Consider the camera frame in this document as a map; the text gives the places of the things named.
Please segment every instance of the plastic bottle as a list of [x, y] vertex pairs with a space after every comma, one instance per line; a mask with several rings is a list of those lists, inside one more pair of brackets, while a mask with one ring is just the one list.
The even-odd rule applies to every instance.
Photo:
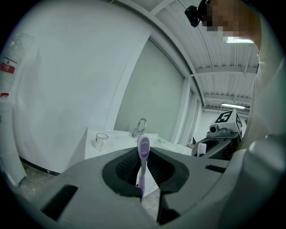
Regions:
[[7, 49], [0, 59], [0, 93], [9, 93], [15, 81], [15, 75], [25, 55], [21, 35], [11, 38]]

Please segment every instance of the ceiling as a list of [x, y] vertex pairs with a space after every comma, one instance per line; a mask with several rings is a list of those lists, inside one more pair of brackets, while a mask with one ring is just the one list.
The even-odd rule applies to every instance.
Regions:
[[255, 45], [226, 44], [222, 35], [206, 31], [201, 24], [193, 28], [184, 11], [190, 5], [198, 6], [201, 0], [131, 1], [155, 16], [175, 37], [206, 109], [220, 110], [222, 102], [250, 107], [258, 67]]

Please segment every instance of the white wall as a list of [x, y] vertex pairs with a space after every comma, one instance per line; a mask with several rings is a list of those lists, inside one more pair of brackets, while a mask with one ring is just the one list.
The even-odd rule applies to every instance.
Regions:
[[[198, 117], [199, 119], [197, 121], [196, 129], [193, 135], [196, 142], [199, 142], [200, 140], [206, 137], [206, 133], [210, 131], [210, 125], [216, 118], [219, 117], [219, 113], [202, 111], [202, 114], [201, 115], [199, 114]], [[240, 120], [242, 123], [242, 136], [243, 136], [246, 130], [246, 124], [245, 124], [246, 118], [240, 117]]]
[[183, 81], [172, 62], [148, 41], [131, 75], [114, 129], [133, 132], [138, 121], [146, 118], [146, 133], [171, 140]]
[[27, 14], [17, 30], [36, 39], [17, 76], [18, 151], [61, 173], [83, 160], [86, 128], [113, 127], [150, 27], [113, 4], [49, 1]]

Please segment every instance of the faucet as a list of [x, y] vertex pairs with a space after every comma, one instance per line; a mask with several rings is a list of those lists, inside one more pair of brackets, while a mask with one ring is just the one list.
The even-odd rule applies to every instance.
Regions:
[[147, 126], [147, 120], [145, 118], [141, 118], [137, 124], [137, 127], [135, 128], [135, 130], [132, 134], [132, 137], [134, 137], [134, 138], [137, 138], [138, 133], [140, 133], [140, 132], [142, 133], [145, 130], [145, 129], [143, 129], [141, 131], [139, 130], [139, 126], [140, 126], [141, 121], [144, 121], [144, 126]]

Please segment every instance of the purple toothbrush handle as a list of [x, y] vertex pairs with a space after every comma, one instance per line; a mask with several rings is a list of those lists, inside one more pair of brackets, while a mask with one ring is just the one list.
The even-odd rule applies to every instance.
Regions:
[[143, 197], [144, 192], [145, 192], [145, 177], [139, 177], [138, 188], [141, 189], [141, 193], [142, 193], [142, 197]]

